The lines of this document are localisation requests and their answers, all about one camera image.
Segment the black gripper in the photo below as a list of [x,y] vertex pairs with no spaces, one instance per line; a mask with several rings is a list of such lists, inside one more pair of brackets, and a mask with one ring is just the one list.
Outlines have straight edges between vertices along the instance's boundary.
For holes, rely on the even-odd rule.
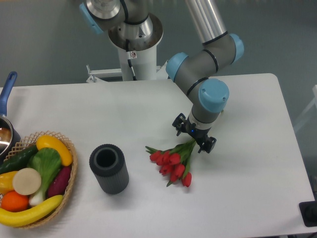
[[180,113],[172,123],[172,126],[176,129],[176,135],[179,136],[181,133],[188,133],[192,138],[195,139],[199,145],[198,153],[202,151],[210,153],[216,144],[216,138],[208,137],[208,132],[211,127],[200,125],[197,122],[186,120],[183,113]]

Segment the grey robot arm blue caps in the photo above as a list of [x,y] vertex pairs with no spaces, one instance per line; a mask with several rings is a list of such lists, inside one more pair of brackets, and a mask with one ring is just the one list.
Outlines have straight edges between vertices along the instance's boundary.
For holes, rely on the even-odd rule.
[[[229,98],[227,85],[212,76],[236,62],[244,53],[242,40],[229,34],[212,0],[188,0],[186,5],[203,49],[170,58],[165,71],[192,102],[188,116],[173,122],[177,133],[189,134],[201,151],[209,153],[216,139],[208,135]],[[158,76],[157,45],[162,39],[160,20],[149,12],[146,0],[85,0],[80,11],[98,34],[106,32],[118,50],[124,81],[154,80]]]

